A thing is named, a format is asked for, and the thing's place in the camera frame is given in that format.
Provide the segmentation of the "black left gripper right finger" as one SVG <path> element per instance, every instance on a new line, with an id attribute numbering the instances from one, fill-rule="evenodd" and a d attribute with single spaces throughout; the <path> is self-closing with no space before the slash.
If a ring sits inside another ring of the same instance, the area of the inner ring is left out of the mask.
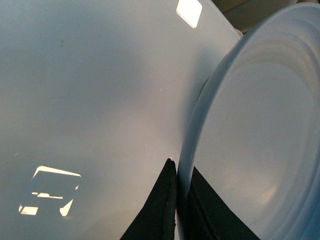
<path id="1" fill-rule="evenodd" d="M 259 237 L 224 203 L 194 167 L 187 195 L 177 196 L 182 240 L 258 240 Z"/>

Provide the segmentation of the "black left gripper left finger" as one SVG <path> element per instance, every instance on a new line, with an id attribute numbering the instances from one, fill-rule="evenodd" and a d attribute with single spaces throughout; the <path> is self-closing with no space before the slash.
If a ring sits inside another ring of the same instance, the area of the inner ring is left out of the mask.
<path id="1" fill-rule="evenodd" d="M 122 240 L 173 240 L 176 227 L 176 164 L 166 160 L 145 204 Z"/>

